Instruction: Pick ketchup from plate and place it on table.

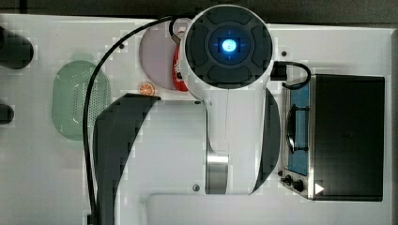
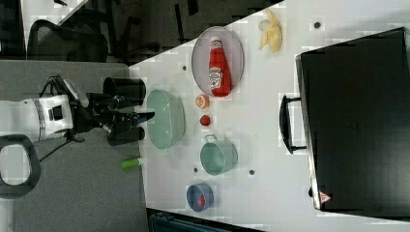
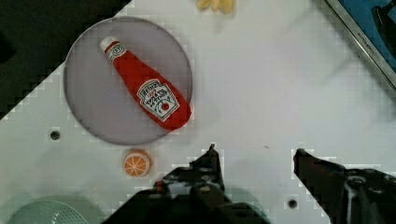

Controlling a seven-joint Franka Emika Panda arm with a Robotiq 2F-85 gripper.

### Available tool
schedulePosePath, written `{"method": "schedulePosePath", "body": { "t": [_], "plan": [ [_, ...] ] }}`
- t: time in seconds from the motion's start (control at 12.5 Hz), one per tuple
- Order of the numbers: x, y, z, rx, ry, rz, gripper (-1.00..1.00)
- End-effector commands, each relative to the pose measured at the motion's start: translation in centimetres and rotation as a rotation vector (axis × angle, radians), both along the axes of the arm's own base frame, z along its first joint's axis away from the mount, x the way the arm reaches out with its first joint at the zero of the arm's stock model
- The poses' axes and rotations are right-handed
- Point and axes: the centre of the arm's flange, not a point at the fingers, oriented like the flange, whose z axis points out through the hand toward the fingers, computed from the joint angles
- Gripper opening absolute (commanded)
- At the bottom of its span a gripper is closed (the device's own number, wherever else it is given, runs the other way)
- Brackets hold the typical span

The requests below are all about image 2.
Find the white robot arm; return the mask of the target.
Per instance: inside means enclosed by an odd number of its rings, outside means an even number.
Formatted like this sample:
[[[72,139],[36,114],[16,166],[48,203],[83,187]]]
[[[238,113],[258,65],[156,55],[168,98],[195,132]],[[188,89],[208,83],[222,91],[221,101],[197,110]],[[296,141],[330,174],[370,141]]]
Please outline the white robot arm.
[[[102,121],[84,130],[65,97],[1,102],[1,232],[96,230],[119,191],[134,181],[123,160],[139,159]]]

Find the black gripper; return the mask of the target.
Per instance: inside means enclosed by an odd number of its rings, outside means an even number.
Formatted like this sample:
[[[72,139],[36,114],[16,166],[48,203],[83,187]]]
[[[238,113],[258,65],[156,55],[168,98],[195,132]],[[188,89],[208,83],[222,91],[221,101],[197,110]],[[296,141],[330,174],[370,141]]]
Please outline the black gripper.
[[[73,133],[84,133],[102,126],[111,129],[116,124],[130,121],[133,127],[137,127],[155,116],[154,112],[120,112],[129,102],[123,96],[98,93],[88,93],[84,101],[73,100]]]

